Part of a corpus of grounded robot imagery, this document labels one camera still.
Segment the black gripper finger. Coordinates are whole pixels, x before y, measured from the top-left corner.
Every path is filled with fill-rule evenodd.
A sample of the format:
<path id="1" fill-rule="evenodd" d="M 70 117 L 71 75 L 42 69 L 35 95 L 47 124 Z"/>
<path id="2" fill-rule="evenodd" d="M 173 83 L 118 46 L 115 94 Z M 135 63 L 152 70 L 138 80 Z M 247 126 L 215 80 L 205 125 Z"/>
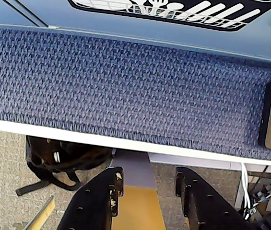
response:
<path id="1" fill-rule="evenodd" d="M 122 167 L 110 167 L 82 186 L 72 197 L 59 230 L 110 230 L 124 193 Z"/>
<path id="2" fill-rule="evenodd" d="M 192 169 L 176 167 L 175 186 L 190 230 L 256 229 Z"/>

